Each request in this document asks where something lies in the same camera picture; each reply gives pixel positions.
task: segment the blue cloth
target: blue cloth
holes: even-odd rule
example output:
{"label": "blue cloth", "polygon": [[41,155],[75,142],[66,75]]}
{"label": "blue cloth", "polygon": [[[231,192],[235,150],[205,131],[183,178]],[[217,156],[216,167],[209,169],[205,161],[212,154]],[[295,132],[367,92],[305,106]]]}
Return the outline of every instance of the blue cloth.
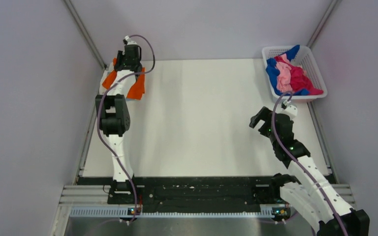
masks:
{"label": "blue cloth", "polygon": [[[300,46],[296,45],[293,48],[289,49],[288,51],[286,51],[282,54],[286,53],[286,58],[288,60],[292,60],[292,59],[295,58],[296,54],[298,53],[299,48],[300,48]],[[274,58],[267,59],[266,72],[269,75],[270,84],[272,85],[273,89],[275,90],[275,93],[277,95],[281,95],[282,92],[280,92],[280,90],[277,89],[277,87],[276,87],[278,85],[278,76],[280,75],[280,71],[276,68],[276,63],[277,62]],[[294,95],[306,96],[306,95],[309,95],[309,91],[306,90],[306,89],[302,89],[302,90],[297,91]]]}

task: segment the wire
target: wire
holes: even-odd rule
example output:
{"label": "wire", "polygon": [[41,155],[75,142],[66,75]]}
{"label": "wire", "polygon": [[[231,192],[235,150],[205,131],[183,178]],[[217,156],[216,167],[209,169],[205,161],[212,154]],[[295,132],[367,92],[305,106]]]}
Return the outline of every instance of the wire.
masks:
{"label": "wire", "polygon": [[105,184],[102,186],[102,191],[103,191],[104,193],[109,194],[109,192],[106,192],[106,191],[105,191]]}
{"label": "wire", "polygon": [[[109,93],[109,91],[111,91],[113,88],[115,88],[118,83],[120,83],[121,81],[123,81],[124,79],[128,78],[129,76],[132,76],[132,75],[143,75],[143,74],[148,74],[150,72],[152,72],[152,70],[154,69],[154,66],[156,65],[156,57],[154,55],[154,50],[153,50],[153,47],[151,46],[150,42],[143,36],[139,35],[139,34],[133,34],[131,36],[129,36],[130,38],[132,37],[140,37],[142,39],[144,39],[147,44],[149,45],[150,47],[150,50],[151,50],[151,53],[153,55],[153,66],[151,67],[151,69],[149,71],[146,71],[146,72],[135,72],[135,73],[130,73],[130,74],[127,74],[125,76],[123,76],[122,78],[120,78],[116,83],[114,83],[107,91],[105,91],[105,93],[103,94],[102,98],[101,98],[101,101],[100,101],[100,104],[99,104],[99,107],[98,107],[98,113],[97,113],[97,118],[96,118],[96,123],[97,123],[97,134],[98,134],[98,137],[99,139],[101,140],[101,142],[105,145],[105,147],[107,147],[111,153],[114,155],[115,159],[117,160],[118,164],[120,165],[122,171],[125,173],[126,177],[128,178],[129,180],[129,183],[131,184],[131,187],[132,187],[132,192],[134,194],[134,206],[135,206],[135,209],[137,209],[137,191],[135,189],[135,184],[134,182],[132,181],[132,178],[131,176],[129,176],[129,173],[125,170],[124,166],[122,165],[120,159],[118,158],[118,155],[115,153],[115,151],[109,146],[109,144],[107,144],[105,142],[105,140],[102,138],[102,135],[100,133],[100,114],[102,112],[102,107],[103,107],[103,101],[105,100],[107,94]],[[134,215],[132,216],[131,220],[129,221],[129,223],[133,222],[135,220],[135,217],[136,217],[136,214],[137,214],[137,211],[134,211]],[[105,223],[108,223],[108,222],[111,222],[113,221],[112,219],[111,220],[107,220],[107,221],[104,221],[100,224],[98,224],[97,226],[95,226],[92,230],[90,230],[88,232],[91,233],[93,232],[96,228],[100,227],[101,225],[105,224]]]}
{"label": "wire", "polygon": [[334,214],[334,218],[338,221],[338,224],[340,225],[340,228],[343,231],[344,236],[348,236],[348,233],[347,233],[346,227],[344,226],[343,221],[341,220],[340,216],[338,215],[337,211],[335,210],[334,206],[332,205],[332,203],[331,203],[330,199],[328,198],[327,194],[325,193],[325,191],[321,188],[321,186],[319,185],[319,183],[317,182],[317,180],[314,178],[314,176],[312,176],[311,173],[298,161],[298,159],[296,159],[287,150],[287,148],[283,145],[283,143],[281,142],[281,140],[280,140],[280,138],[278,136],[278,133],[276,131],[276,124],[275,124],[276,123],[276,116],[275,116],[275,114],[276,114],[276,108],[278,107],[278,104],[282,100],[283,96],[285,96],[288,93],[290,94],[290,97],[289,97],[288,101],[290,101],[292,99],[293,92],[292,91],[284,92],[284,93],[282,93],[279,96],[279,98],[277,99],[277,101],[275,103],[275,106],[273,107],[273,113],[272,113],[272,132],[275,135],[275,138],[278,141],[278,143],[281,146],[281,148],[283,149],[283,151],[285,151],[286,154],[292,159],[292,161],[294,161],[309,176],[309,178],[316,184],[316,186],[318,187],[318,189],[321,191],[321,194],[323,195],[323,197],[327,201],[330,209],[332,210],[332,212]]}

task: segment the orange cloth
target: orange cloth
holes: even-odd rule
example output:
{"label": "orange cloth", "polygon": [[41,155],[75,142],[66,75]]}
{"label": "orange cloth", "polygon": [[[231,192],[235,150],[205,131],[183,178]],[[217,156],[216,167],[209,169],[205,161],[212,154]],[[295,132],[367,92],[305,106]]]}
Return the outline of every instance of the orange cloth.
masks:
{"label": "orange cloth", "polygon": [[[145,72],[146,68],[143,67],[141,72]],[[132,85],[129,89],[128,95],[126,96],[129,99],[141,100],[143,94],[145,94],[146,90],[144,88],[144,82],[146,81],[146,75],[142,74],[138,76],[137,82]]]}
{"label": "orange cloth", "polygon": [[[117,63],[116,58],[114,58],[113,63],[114,65]],[[143,67],[141,72],[145,72],[145,71],[146,71],[146,68]],[[102,86],[106,89],[109,89],[111,85],[114,83],[116,77],[117,77],[117,72],[113,70],[102,82]],[[145,81],[146,81],[145,74],[138,76],[137,82],[135,82],[131,86],[126,97],[129,99],[141,100],[141,98],[143,97],[143,94],[146,93],[146,90],[144,88]]]}
{"label": "orange cloth", "polygon": [[[117,63],[117,59],[114,58],[113,60],[114,62],[114,65]],[[103,81],[102,83],[102,86],[106,89],[109,89],[112,85],[112,83],[115,81],[117,77],[117,72],[115,70],[113,70],[111,73],[109,73],[109,75],[105,78],[105,80]]]}

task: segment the red cloth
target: red cloth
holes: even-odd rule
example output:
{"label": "red cloth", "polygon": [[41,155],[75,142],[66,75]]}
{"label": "red cloth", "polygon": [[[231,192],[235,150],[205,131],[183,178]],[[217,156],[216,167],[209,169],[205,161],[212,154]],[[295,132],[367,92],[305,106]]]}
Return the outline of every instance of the red cloth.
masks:
{"label": "red cloth", "polygon": [[[287,61],[283,60],[281,56],[275,57],[277,62],[284,62]],[[290,86],[292,87],[294,92],[300,91],[302,89],[306,89],[309,91],[309,95],[320,95],[323,94],[324,91],[314,88],[311,80],[306,77],[306,73],[304,69],[299,66],[293,66],[290,63],[287,63],[291,70],[290,70]]]}

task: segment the clothing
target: clothing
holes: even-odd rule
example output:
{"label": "clothing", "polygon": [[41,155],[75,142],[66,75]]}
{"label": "clothing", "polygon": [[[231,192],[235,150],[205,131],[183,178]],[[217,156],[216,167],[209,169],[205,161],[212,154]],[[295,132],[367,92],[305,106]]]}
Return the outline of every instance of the clothing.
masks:
{"label": "clothing", "polygon": [[279,61],[276,63],[276,68],[280,71],[280,74],[278,75],[278,84],[276,87],[280,92],[293,91],[292,87],[290,86],[291,67],[288,64]]}
{"label": "clothing", "polygon": [[[287,55],[282,54],[280,56],[275,57],[277,63],[286,63],[288,60]],[[306,89],[309,91],[309,95],[320,95],[323,94],[324,91],[314,88],[311,80],[306,76],[306,72],[302,67],[293,66],[290,64],[290,61],[287,63],[290,67],[290,86],[292,87],[293,91],[298,91],[302,89]]]}
{"label": "clothing", "polygon": [[[276,64],[277,64],[277,61],[274,58],[267,59],[266,72],[269,75],[270,84],[272,85],[273,90],[275,91],[275,94],[281,95],[283,92],[281,92],[277,88],[277,84],[278,84],[277,77],[280,75],[280,71],[276,68]],[[294,95],[302,95],[302,96],[309,95],[309,91],[306,89],[298,90],[295,92]]]}
{"label": "clothing", "polygon": [[[291,48],[290,50],[288,50],[284,53],[284,55],[285,55],[284,57],[286,57],[285,59],[287,60],[288,63],[286,63],[284,61],[283,62],[286,63],[289,67],[292,67],[290,65],[290,61],[295,58],[296,54],[299,51],[299,48],[300,48],[300,46],[296,45],[296,46],[294,46],[293,48]],[[281,72],[276,68],[277,63],[278,63],[278,61],[276,61],[274,58],[267,59],[266,72],[269,75],[270,84],[272,85],[272,87],[275,91],[275,94],[281,95],[283,92],[281,92],[278,89],[278,76],[281,74]],[[284,86],[286,80],[280,79],[280,81],[281,81],[281,83],[280,83],[279,87],[280,88],[286,88]],[[303,96],[309,95],[309,91],[306,90],[306,89],[294,90],[292,88],[292,90],[296,91],[294,95],[303,95]]]}
{"label": "clothing", "polygon": [[[113,64],[115,65],[117,63],[117,59],[113,59]],[[112,84],[114,83],[115,79],[117,78],[117,71],[113,70],[103,81],[102,86],[105,89],[109,89]],[[133,99],[133,100],[141,100],[143,97],[143,94],[145,94],[145,74],[139,75],[137,78],[137,81],[129,88],[129,91],[127,92],[127,99]]]}

